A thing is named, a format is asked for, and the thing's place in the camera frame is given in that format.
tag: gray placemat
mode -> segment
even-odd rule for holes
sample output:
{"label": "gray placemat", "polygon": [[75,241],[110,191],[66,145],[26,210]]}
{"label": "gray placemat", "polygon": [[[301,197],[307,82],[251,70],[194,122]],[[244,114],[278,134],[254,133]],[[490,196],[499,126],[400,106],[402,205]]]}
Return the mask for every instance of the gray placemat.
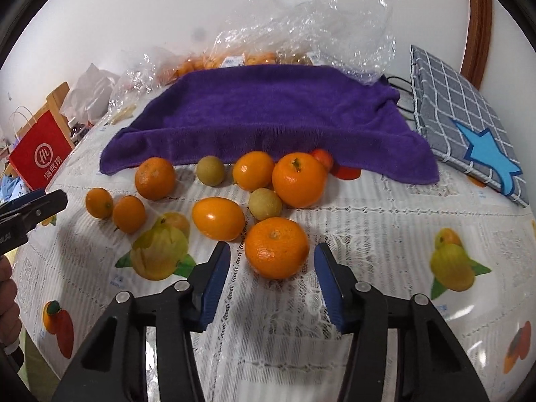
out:
{"label": "gray placemat", "polygon": [[499,117],[462,75],[412,45],[416,130],[444,163],[529,204],[519,161]]}

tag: hi logo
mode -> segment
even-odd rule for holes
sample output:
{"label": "hi logo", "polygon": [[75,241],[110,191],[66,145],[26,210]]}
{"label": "hi logo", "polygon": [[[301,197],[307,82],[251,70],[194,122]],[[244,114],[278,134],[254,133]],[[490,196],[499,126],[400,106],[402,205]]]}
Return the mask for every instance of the hi logo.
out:
{"label": "hi logo", "polygon": [[34,160],[40,168],[47,168],[52,163],[52,147],[48,143],[42,143],[36,148]]}

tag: purple cloth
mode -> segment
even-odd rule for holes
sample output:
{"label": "purple cloth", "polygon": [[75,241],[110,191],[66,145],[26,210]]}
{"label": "purple cloth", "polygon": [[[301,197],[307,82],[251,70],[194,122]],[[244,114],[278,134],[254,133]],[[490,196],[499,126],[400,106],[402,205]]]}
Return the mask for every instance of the purple cloth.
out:
{"label": "purple cloth", "polygon": [[187,74],[152,100],[104,149],[113,174],[150,157],[192,164],[207,155],[234,163],[260,150],[274,159],[323,148],[344,166],[412,184],[439,179],[428,142],[398,112],[384,80],[365,86],[336,69],[261,65]]}

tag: blue star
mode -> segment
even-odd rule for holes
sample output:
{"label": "blue star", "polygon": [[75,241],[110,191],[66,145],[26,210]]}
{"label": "blue star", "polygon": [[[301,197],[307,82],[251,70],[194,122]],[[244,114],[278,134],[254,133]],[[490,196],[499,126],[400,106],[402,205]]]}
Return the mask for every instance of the blue star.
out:
{"label": "blue star", "polygon": [[455,120],[452,120],[452,122],[469,142],[469,148],[464,158],[495,169],[502,182],[500,192],[505,196],[511,195],[514,191],[514,180],[512,177],[514,175],[520,175],[523,172],[519,169],[518,165],[500,151],[490,129],[486,128],[481,133],[475,133]]}

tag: person's hand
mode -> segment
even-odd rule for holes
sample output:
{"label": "person's hand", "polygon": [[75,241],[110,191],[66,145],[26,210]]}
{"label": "person's hand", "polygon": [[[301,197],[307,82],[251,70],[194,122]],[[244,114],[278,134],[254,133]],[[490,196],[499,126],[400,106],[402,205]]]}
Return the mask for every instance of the person's hand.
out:
{"label": "person's hand", "polygon": [[15,303],[17,285],[11,279],[9,260],[0,256],[0,341],[6,346],[14,343],[22,330],[20,308]]}

